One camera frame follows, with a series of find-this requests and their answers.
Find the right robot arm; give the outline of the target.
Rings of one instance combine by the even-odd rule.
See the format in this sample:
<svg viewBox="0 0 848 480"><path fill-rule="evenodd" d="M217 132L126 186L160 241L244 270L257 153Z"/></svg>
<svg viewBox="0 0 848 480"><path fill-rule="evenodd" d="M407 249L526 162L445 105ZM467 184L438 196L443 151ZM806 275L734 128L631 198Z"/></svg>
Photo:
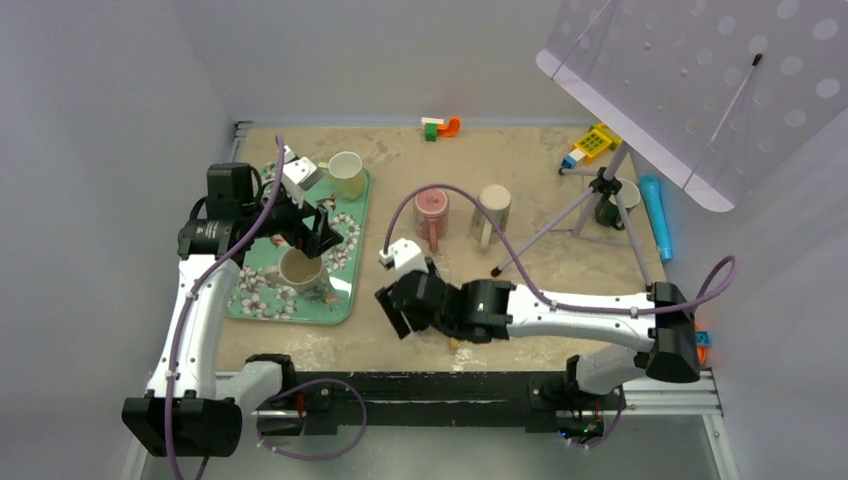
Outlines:
<svg viewBox="0 0 848 480"><path fill-rule="evenodd" d="M541 336L605 343L567 363L561 392L576 407L641 377L673 384L699 380L693 309L676 285L656 282L646 293L624 296L549 297L544 303L528 286L509 281L455 287L423 271L406 273L375 294L399 338L433 328L475 344Z"/></svg>

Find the beige floral mug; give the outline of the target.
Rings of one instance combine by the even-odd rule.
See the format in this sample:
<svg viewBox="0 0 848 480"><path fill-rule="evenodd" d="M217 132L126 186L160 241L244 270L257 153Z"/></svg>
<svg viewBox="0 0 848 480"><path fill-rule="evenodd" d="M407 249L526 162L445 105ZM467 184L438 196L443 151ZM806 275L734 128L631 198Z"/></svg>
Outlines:
<svg viewBox="0 0 848 480"><path fill-rule="evenodd" d="M477 200L480 207L473 212L469 233L479 248L486 250L490 245L499 242L499 237L487 215L494 220L495 225L501 230L505 230L509 219L512 195L503 185L490 184L481 190Z"/></svg>

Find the pink mug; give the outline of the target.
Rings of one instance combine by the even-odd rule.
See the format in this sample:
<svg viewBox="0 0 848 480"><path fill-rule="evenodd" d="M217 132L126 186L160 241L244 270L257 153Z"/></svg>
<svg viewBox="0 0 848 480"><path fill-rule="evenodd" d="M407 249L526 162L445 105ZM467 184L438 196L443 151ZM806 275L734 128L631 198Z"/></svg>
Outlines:
<svg viewBox="0 0 848 480"><path fill-rule="evenodd" d="M439 242L445 236L450 213L450 199L445 190L431 188L414 198L414 230L425 241L432 253L439 251Z"/></svg>

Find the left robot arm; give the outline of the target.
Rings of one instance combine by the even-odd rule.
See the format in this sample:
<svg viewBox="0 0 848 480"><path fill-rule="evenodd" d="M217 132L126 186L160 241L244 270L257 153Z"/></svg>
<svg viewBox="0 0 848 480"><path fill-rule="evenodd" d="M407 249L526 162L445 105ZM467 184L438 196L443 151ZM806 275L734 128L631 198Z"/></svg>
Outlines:
<svg viewBox="0 0 848 480"><path fill-rule="evenodd" d="M125 399L121 418L155 457L228 457L243 421L263 402L297 399L294 365L284 354L253 354L227 380L215 373L226 304L257 237L282 237L308 258L340 244L323 206L306 192L322 177L307 158L286 162L269 184L247 163L212 165L207 193L178 232L178 291L168 335L142 396Z"/></svg>

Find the tan floral mug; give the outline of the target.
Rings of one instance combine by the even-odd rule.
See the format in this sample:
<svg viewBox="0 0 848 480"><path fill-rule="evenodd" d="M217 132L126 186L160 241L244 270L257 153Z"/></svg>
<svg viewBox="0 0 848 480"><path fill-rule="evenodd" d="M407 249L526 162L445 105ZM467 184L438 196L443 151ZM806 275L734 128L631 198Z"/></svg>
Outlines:
<svg viewBox="0 0 848 480"><path fill-rule="evenodd" d="M321 256L307 257L297 249L287 250L276 265L268 267L264 279L274 285L292 288L309 302L320 302L330 293L329 274Z"/></svg>

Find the light green mug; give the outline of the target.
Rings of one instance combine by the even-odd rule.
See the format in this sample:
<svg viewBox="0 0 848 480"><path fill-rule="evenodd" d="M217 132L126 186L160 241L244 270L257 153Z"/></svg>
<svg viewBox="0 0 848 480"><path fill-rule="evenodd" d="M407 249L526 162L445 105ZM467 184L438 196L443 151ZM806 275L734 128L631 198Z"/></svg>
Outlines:
<svg viewBox="0 0 848 480"><path fill-rule="evenodd" d="M363 195L366 187L365 167L357 153L342 151L318 166L341 199L355 201Z"/></svg>

